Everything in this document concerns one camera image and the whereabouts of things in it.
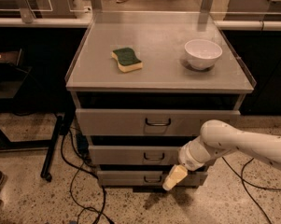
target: white bowl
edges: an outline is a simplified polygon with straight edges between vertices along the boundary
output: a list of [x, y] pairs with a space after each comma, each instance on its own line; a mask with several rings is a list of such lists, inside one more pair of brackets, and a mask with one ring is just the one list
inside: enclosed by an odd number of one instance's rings
[[194, 69], [204, 70], [215, 64], [222, 55], [222, 48], [209, 40], [194, 39], [186, 43], [187, 61]]

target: speckled floor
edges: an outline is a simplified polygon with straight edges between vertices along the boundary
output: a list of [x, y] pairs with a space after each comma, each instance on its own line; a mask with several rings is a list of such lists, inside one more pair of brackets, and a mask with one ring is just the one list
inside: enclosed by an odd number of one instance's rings
[[[0, 114], [0, 128], [11, 141], [44, 139], [50, 138], [54, 120], [53, 115], [16, 117]], [[241, 117], [236, 127], [281, 135], [281, 117]], [[50, 168], [53, 177], [50, 183], [40, 177], [45, 150], [0, 153], [0, 170], [6, 175], [0, 189], [3, 201], [0, 224], [76, 223], [83, 210], [70, 195], [77, 169], [63, 161], [61, 142], [60, 136]], [[76, 166], [82, 164], [73, 152], [69, 135], [64, 141], [64, 154]], [[236, 152], [226, 160], [239, 173], [250, 158]], [[281, 188], [281, 172], [258, 161], [247, 166], [245, 178], [256, 185]], [[78, 203], [101, 208], [103, 192], [93, 177], [78, 172], [72, 186]], [[272, 223], [281, 224], [281, 191], [247, 188]], [[115, 223], [268, 223], [223, 159], [218, 159], [210, 167], [204, 185], [197, 189], [175, 188], [167, 193], [133, 192], [130, 188], [105, 190], [105, 214]], [[79, 216], [79, 223], [92, 223], [96, 216], [86, 210]], [[108, 221], [101, 217], [99, 223]]]

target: white robotic arm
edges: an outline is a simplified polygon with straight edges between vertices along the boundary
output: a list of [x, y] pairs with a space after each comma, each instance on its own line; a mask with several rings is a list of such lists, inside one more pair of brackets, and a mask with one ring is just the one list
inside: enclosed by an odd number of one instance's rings
[[207, 121], [201, 135], [179, 149], [179, 165], [166, 177], [163, 188], [170, 190], [188, 174], [231, 152], [239, 150], [281, 170], [281, 136], [240, 131], [219, 120]]

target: green and yellow sponge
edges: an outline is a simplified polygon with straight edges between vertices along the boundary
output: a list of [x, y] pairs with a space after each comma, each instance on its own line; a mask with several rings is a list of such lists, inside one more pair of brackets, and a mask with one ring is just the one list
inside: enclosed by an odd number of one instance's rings
[[130, 72], [143, 67], [142, 62], [136, 57], [133, 49], [115, 49], [111, 55], [118, 62], [119, 70], [122, 72]]

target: drawer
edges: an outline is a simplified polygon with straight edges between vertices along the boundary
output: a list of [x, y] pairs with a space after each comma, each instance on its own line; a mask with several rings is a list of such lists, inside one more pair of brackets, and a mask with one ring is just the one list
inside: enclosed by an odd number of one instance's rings
[[233, 110], [77, 109], [84, 135], [198, 136], [210, 119], [232, 124], [240, 116]]
[[173, 165], [179, 147], [90, 146], [93, 164]]
[[[100, 186], [161, 186], [168, 174], [162, 171], [98, 171]], [[190, 172], [178, 186], [198, 187], [207, 178], [207, 172]]]

